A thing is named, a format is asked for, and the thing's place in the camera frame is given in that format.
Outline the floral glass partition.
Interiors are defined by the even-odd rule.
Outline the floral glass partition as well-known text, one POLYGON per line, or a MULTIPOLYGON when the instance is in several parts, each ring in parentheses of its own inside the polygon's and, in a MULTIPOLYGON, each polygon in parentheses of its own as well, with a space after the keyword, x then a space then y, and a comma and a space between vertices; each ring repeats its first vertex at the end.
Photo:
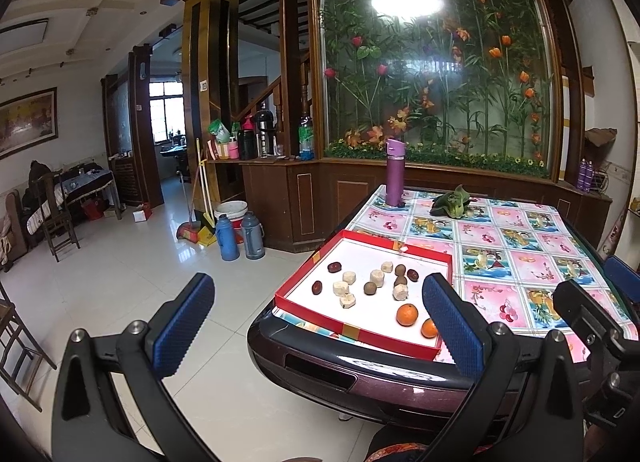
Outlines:
POLYGON ((326 154, 551 174, 555 58, 542 0, 318 0, 326 154))

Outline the framed wall painting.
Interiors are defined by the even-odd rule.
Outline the framed wall painting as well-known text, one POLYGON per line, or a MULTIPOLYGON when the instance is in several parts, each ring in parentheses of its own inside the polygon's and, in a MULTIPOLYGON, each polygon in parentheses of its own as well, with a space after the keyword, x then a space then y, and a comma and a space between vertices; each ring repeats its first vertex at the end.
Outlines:
POLYGON ((2 102, 0 157, 4 159, 58 137, 58 88, 2 102))

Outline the green leafy vegetable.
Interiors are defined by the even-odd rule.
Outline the green leafy vegetable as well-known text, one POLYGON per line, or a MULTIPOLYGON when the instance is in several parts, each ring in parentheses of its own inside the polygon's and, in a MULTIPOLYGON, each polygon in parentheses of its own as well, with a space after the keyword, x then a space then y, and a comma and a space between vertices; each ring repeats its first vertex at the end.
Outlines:
POLYGON ((466 192, 463 185, 458 185, 454 190, 436 197, 432 203, 430 214, 436 217, 460 219, 464 216, 470 200, 471 195, 466 192))

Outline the large beige sugarcane chunk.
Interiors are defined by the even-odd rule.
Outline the large beige sugarcane chunk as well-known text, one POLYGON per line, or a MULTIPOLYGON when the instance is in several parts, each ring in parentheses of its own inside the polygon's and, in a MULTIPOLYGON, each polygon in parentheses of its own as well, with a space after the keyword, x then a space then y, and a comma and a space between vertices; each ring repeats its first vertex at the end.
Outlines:
POLYGON ((374 269, 370 273, 370 281, 379 289, 384 285, 385 273, 380 269, 374 269))

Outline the orange mandarin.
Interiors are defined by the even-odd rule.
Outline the orange mandarin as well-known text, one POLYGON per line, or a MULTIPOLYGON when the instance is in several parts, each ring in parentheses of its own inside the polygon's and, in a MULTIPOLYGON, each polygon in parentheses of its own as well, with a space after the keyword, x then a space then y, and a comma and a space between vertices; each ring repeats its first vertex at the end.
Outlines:
POLYGON ((426 319, 421 326, 421 335, 424 338, 432 339, 438 336, 438 330, 433 319, 426 319))
POLYGON ((396 321, 399 325, 409 327, 413 326, 418 320, 419 310, 413 304, 403 304, 396 312, 396 321))

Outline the dark red jujube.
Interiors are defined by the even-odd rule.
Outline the dark red jujube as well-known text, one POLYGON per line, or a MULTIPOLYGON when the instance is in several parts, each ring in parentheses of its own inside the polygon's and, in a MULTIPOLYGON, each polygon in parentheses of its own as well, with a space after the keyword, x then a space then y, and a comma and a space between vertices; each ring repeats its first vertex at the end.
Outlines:
POLYGON ((322 292, 322 282, 314 281, 314 283, 312 283, 312 286, 311 286, 311 292, 314 295, 319 295, 322 292))

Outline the blue thermos flask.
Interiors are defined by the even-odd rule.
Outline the blue thermos flask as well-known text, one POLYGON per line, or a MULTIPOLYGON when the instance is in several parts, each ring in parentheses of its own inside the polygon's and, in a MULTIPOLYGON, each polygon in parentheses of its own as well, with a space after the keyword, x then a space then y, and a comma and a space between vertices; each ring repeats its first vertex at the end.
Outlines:
POLYGON ((222 214, 215 228, 215 235, 223 261, 233 261, 239 258, 240 251, 236 243, 235 231, 226 214, 222 214))

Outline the broom and dustpan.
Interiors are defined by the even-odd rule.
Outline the broom and dustpan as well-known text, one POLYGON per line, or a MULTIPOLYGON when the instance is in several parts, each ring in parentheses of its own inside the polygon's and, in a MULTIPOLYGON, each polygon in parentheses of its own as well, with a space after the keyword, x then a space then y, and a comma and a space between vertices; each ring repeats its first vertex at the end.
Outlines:
POLYGON ((186 199, 188 220, 180 223, 176 231, 176 239, 194 245, 209 247, 216 242, 215 219, 212 215, 208 180, 206 179, 206 153, 201 150, 200 140, 196 144, 196 173, 192 180, 192 191, 186 199))

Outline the small beige sugarcane piece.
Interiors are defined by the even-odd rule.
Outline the small beige sugarcane piece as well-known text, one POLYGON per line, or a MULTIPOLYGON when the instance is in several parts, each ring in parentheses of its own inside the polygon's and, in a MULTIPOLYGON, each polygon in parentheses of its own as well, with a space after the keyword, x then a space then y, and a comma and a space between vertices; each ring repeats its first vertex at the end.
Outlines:
POLYGON ((384 261, 381 265, 381 270, 385 273, 391 273, 394 270, 394 265, 391 261, 384 261))

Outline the beige sugarcane cylinder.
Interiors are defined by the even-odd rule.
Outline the beige sugarcane cylinder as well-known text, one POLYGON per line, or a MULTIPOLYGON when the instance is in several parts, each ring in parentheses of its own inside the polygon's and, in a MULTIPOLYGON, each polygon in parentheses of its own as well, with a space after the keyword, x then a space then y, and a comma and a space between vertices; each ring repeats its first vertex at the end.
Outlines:
POLYGON ((356 281, 356 273, 352 271, 346 271, 343 274, 343 281, 346 282, 348 285, 352 285, 352 283, 356 281))

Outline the white plastic bucket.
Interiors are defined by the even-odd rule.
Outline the white plastic bucket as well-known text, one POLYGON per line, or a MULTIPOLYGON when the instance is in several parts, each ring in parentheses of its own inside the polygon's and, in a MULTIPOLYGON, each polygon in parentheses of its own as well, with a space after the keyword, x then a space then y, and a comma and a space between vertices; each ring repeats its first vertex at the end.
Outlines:
POLYGON ((243 242, 241 223, 247 211, 248 204, 245 201, 240 200, 231 200, 220 203, 214 209, 215 220, 218 220, 221 216, 226 216, 230 220, 235 232, 235 240, 238 244, 243 242))

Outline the round beige sugarcane chunk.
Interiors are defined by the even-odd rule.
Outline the round beige sugarcane chunk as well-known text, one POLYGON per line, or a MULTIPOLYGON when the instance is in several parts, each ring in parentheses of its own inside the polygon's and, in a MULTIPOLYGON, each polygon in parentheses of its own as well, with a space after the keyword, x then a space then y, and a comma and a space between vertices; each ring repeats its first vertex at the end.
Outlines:
POLYGON ((349 293, 349 285, 347 282, 344 281, 336 281, 333 283, 333 293, 338 296, 338 297, 342 297, 345 296, 346 294, 349 293))

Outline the floral fruit tablecloth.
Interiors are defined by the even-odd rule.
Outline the floral fruit tablecloth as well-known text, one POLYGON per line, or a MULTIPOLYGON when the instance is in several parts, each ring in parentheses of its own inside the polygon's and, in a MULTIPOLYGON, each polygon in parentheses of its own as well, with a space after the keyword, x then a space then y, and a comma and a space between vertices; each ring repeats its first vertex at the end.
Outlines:
MULTIPOLYGON (((436 193, 405 193, 409 207, 393 209, 385 203, 386 188, 378 187, 342 230, 450 255, 452 288, 486 321, 504 323, 515 333, 568 332, 553 308, 552 293, 560 282, 574 280, 622 327, 626 338, 637 338, 626 306, 555 208, 474 196, 464 216, 451 219, 430 214, 436 193)), ((290 315, 276 304, 272 312, 304 330, 362 344, 290 315)))

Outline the red jujube date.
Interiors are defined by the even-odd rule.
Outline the red jujube date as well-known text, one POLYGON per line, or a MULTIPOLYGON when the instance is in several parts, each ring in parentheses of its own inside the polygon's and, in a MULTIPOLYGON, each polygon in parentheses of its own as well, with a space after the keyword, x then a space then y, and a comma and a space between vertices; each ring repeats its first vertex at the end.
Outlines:
POLYGON ((419 280, 419 274, 414 269, 409 269, 406 273, 406 276, 412 282, 416 282, 419 280))

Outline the grey thermos flask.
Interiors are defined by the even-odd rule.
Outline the grey thermos flask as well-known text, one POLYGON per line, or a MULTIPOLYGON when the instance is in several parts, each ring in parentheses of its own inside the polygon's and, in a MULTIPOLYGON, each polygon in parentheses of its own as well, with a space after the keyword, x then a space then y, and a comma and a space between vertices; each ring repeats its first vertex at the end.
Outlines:
POLYGON ((248 211, 241 221, 244 251, 247 259, 258 260, 265 256, 264 229, 252 211, 248 211))

